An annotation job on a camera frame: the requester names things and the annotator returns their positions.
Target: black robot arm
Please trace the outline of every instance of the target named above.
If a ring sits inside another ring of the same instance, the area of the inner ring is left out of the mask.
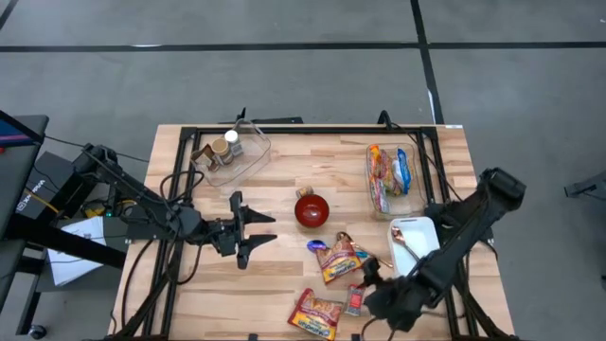
[[[116,152],[104,147],[87,144],[82,154],[73,162],[74,170],[82,176],[94,177],[100,182],[118,189],[126,198],[137,202],[151,220],[175,236],[175,240],[190,244],[212,244],[222,256],[238,253],[238,267],[245,269],[251,251],[276,238],[276,235],[244,236],[244,226],[251,223],[272,223],[274,218],[242,206],[240,191],[229,199],[232,219],[206,221],[190,203],[169,201],[146,188],[124,171],[117,163]]]
[[[392,330],[410,331],[421,316],[421,308],[435,308],[451,290],[457,264],[475,243],[505,213],[520,206],[525,190],[523,183],[497,168],[482,172],[476,192],[464,201],[429,205],[425,214],[437,228],[447,226],[452,230],[452,237],[423,257],[407,276],[382,279],[378,275],[379,263],[367,260],[364,285],[376,286],[376,291],[365,299],[370,313],[386,319]]]

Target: spoon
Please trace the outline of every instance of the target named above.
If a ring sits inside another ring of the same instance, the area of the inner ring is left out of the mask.
[[[353,246],[353,248],[357,248],[360,251],[366,252],[370,257],[376,258],[378,261],[380,261],[381,263],[383,263],[383,265],[385,265],[386,267],[388,267],[388,268],[393,268],[394,267],[394,265],[392,263],[380,259],[379,257],[377,257],[377,255],[375,255],[372,252],[364,249],[358,243],[354,242],[353,239],[351,238],[351,236],[349,236],[347,232],[343,232],[343,231],[337,232],[337,241],[341,241],[341,240],[348,241],[349,244],[351,244],[351,246]]]
[[[395,226],[391,226],[391,236],[394,238],[394,241],[397,242],[398,244],[404,246],[404,248],[406,249],[406,251],[408,251],[408,253],[416,260],[419,261],[419,256],[417,256],[417,254],[415,253],[415,251],[413,251],[410,246],[408,246],[406,244],[406,240],[404,239],[404,235],[401,233],[400,229],[395,227]]]

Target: wooden tabletop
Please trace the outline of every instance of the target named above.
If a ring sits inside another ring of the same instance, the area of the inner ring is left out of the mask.
[[[181,127],[158,127],[145,181],[153,190],[158,191],[162,178],[172,173]],[[474,191],[476,180],[464,131],[448,126],[437,126],[437,131],[448,181],[461,196],[467,196]],[[235,257],[222,258],[212,247],[205,246],[196,276],[177,288],[170,339],[246,339],[252,332],[258,333],[261,340],[314,339],[312,334],[287,323],[303,290],[312,288],[318,297],[344,301],[347,287],[360,283],[362,273],[346,274],[325,284],[315,255],[306,248],[307,241],[319,239],[332,244],[337,232],[346,231],[358,244],[390,260],[386,235],[389,221],[372,218],[373,208],[366,188],[365,149],[374,143],[412,145],[412,140],[407,135],[269,136],[271,162],[241,183],[239,190],[245,204],[276,218],[272,224],[250,224],[246,232],[273,233],[278,237],[252,253],[245,271],[238,269]],[[215,137],[205,135],[203,146]],[[426,145],[433,157],[429,141]],[[414,158],[417,175],[421,176],[419,155],[414,154]],[[440,198],[437,173],[431,165],[430,168],[436,197]],[[299,226],[294,217],[295,191],[307,185],[330,205],[328,221],[317,229]],[[422,182],[413,182],[411,199],[418,193],[422,193],[420,199],[424,198],[424,190],[414,191],[414,186],[419,185],[422,186]],[[229,218],[229,194],[228,190],[210,187],[204,181],[193,191],[193,203],[208,220]],[[124,282],[143,244],[139,241],[129,247],[114,307],[118,321]],[[127,319],[150,290],[156,253],[157,242],[135,269],[127,301]],[[181,278],[191,273],[195,256],[196,247],[187,245],[181,262]],[[391,276],[385,267],[381,273],[384,277]],[[496,259],[480,244],[472,250],[470,286],[472,294],[497,326],[513,333]],[[457,310],[463,312],[459,296],[454,296]],[[159,332],[164,300],[162,296],[157,305],[155,332]],[[437,311],[444,312],[443,304]],[[337,339],[350,340],[369,318],[365,307],[360,317],[342,314]],[[459,325],[465,333],[464,320],[461,319]],[[378,321],[366,330],[365,338],[385,340],[388,335],[387,324]],[[394,340],[450,340],[450,333],[445,318],[424,315],[410,332],[396,332]]]

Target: concrete floor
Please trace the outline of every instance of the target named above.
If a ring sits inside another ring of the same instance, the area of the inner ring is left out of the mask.
[[[0,11],[8,3],[0,0]],[[606,41],[600,0],[432,0],[430,42]],[[407,1],[20,0],[0,45],[143,45],[415,41]],[[528,186],[523,207],[495,227],[499,267],[518,335],[602,340],[606,292],[603,203],[562,187],[606,169],[606,49],[432,51],[446,123],[463,124],[477,171],[500,166]],[[417,50],[0,53],[0,108],[50,116],[48,134],[147,157],[157,124],[301,116],[371,123],[381,109],[431,123]],[[78,150],[53,141],[66,158]],[[146,166],[122,162],[143,179]],[[43,295],[35,322],[48,340],[107,332],[119,274],[106,290]],[[0,315],[14,336],[28,275]]]

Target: white cap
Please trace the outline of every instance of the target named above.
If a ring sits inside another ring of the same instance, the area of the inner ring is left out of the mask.
[[[225,133],[225,139],[227,140],[227,142],[230,143],[238,141],[238,132],[236,132],[235,130],[228,131],[227,133]]]

